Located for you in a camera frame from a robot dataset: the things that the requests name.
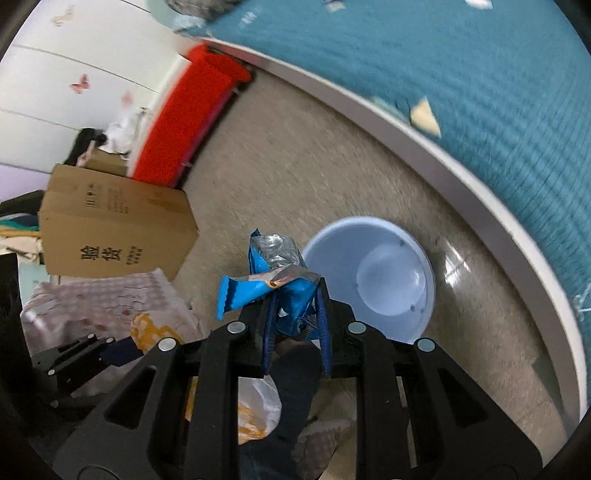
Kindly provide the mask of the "red bedside bench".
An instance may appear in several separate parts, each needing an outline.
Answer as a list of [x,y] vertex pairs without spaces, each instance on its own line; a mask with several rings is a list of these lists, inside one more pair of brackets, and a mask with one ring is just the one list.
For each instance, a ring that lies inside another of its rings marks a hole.
[[188,64],[165,95],[131,167],[129,177],[136,181],[178,186],[235,92],[252,82],[242,63],[205,45],[184,59]]

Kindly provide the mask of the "light blue trash bin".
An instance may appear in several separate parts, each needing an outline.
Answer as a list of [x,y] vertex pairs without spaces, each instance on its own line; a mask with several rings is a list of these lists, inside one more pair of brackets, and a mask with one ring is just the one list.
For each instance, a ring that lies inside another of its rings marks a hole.
[[403,228],[377,217],[343,218],[308,241],[303,258],[356,320],[399,342],[423,336],[435,307],[435,274],[423,247]]

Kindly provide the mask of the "teal quilted bed mattress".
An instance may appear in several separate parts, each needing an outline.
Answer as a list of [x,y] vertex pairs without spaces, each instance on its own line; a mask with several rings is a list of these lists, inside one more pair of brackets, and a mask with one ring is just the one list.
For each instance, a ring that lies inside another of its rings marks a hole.
[[590,55],[552,1],[244,1],[189,27],[290,63],[408,118],[506,205],[590,334]]

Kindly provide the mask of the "pink checkered tablecloth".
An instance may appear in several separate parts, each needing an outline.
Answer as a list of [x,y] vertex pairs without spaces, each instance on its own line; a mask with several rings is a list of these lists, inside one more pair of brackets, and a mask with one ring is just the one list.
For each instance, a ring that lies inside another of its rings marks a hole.
[[32,355],[89,334],[115,340],[130,337],[146,352],[165,337],[190,343],[211,333],[159,269],[59,285],[41,283],[23,308],[21,322]]

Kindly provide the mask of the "white plastic bag on bench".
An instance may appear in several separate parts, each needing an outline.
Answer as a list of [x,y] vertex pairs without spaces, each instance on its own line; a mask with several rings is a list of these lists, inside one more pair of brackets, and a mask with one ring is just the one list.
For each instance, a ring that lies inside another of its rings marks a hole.
[[106,140],[99,147],[109,154],[127,155],[131,152],[145,109],[142,107],[123,107],[118,117],[109,123],[103,132]]

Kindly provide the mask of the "blue foil snack wrapper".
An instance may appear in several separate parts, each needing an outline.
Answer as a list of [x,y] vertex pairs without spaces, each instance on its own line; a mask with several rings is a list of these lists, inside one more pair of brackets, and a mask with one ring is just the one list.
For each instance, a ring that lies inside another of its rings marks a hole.
[[221,319],[269,295],[276,297],[276,328],[287,337],[315,341],[320,337],[315,292],[321,276],[308,269],[293,238],[263,234],[249,237],[249,274],[221,278],[216,316]]

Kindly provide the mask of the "large brown cardboard box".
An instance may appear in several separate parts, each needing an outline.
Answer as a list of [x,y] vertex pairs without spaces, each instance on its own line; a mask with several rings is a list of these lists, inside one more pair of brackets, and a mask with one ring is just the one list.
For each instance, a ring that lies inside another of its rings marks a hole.
[[38,213],[55,276],[107,278],[161,269],[172,280],[198,237],[184,192],[58,165]]

